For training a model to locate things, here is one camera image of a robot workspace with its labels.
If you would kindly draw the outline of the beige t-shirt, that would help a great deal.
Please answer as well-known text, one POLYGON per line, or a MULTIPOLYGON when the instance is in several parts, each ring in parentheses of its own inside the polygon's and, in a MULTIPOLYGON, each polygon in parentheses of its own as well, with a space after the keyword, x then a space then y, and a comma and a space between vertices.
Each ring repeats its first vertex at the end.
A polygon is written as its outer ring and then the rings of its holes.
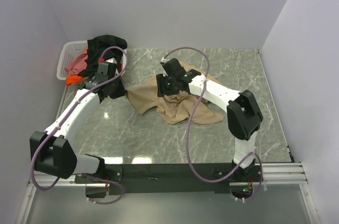
MULTIPOLYGON (((156 77, 127 90, 127 99, 139 114, 155 108, 156 112, 169 124, 176 124, 188 119, 193 111, 198 97, 186 92, 177 95, 158 97, 156 77)), ((224 115, 209 109, 208 101, 202 99, 192 121, 197 124, 213 124, 224 120, 224 115)))

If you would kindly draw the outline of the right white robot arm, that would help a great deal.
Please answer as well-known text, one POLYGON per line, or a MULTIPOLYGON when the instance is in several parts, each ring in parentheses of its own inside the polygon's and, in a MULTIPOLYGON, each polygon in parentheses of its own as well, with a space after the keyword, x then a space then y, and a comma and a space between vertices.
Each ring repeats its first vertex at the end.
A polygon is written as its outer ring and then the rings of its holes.
POLYGON ((235 137, 235 166, 214 182, 222 182, 232 175, 238 181, 246 180, 257 159, 255 139, 263 121, 254 94, 249 90, 240 92, 227 88, 197 70, 185 70, 176 58, 162 58, 160 64, 164 72, 156 76, 159 97, 186 92, 215 104, 227 114, 228 129, 235 137))

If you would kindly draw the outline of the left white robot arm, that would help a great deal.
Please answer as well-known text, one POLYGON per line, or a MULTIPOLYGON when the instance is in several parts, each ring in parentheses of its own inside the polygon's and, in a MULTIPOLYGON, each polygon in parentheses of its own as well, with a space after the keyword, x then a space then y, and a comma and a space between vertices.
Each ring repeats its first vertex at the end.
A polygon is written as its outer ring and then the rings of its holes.
POLYGON ((105 161, 93 155, 77 155, 74 139, 82 124, 105 98, 125 96, 121 77, 121 63, 111 58, 99 62, 97 72, 85 79, 75 97, 59 118, 44 132, 35 131, 30 137, 33 171, 59 178, 87 174, 98 183, 106 177, 105 161))

